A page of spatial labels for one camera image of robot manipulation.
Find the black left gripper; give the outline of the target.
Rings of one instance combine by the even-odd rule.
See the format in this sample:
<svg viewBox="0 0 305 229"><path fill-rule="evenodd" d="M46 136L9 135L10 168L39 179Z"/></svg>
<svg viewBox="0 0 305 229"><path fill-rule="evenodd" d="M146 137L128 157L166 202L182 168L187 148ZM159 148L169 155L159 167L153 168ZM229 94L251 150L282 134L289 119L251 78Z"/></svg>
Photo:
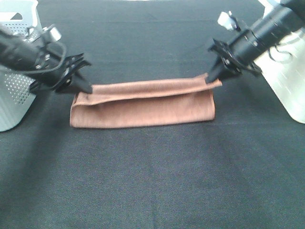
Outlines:
<svg viewBox="0 0 305 229"><path fill-rule="evenodd" d="M30 77L35 81L29 86L31 93L54 91L56 93L92 93L92 85L84 79L80 69L90 66L84 54L67 55L67 48L61 42L52 42L46 51L43 68Z"/></svg>

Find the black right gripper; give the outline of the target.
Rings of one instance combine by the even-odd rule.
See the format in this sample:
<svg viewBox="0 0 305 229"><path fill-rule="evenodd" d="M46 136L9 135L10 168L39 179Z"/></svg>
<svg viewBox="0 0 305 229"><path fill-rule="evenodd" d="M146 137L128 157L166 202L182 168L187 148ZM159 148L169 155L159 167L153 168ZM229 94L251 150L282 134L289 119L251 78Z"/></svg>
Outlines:
<svg viewBox="0 0 305 229"><path fill-rule="evenodd" d="M233 52L228 43L216 39L213 39L213 44L208 50L214 52L217 58L205 78L206 83L212 83L217 79L226 81L240 76L244 72L249 72L256 77L262 75L262 69L254 63L254 59L248 51L244 52L246 56L240 57Z"/></svg>

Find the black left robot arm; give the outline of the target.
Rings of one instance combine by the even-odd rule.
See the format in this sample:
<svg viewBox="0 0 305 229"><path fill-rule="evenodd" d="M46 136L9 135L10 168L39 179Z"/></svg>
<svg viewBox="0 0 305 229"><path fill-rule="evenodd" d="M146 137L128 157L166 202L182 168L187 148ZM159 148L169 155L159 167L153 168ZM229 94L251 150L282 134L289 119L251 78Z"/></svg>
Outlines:
<svg viewBox="0 0 305 229"><path fill-rule="evenodd" d="M67 55L67 47L54 35L54 25L40 31L37 38L10 32L0 27L0 63L4 73L23 74L33 83L32 94L54 91L60 94L91 94L92 85L79 70L90 63L84 55Z"/></svg>

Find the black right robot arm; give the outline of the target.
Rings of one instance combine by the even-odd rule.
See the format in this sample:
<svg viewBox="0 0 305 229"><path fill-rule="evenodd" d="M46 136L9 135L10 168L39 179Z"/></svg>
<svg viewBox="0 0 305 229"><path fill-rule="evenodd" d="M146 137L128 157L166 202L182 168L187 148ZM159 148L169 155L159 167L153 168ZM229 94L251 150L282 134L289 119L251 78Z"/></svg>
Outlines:
<svg viewBox="0 0 305 229"><path fill-rule="evenodd" d="M218 57L208 72L206 83L233 78L244 71L261 76L262 69L254 61L285 36L298 31L304 25L305 2L283 0L265 17L239 32L229 43L213 40L209 50Z"/></svg>

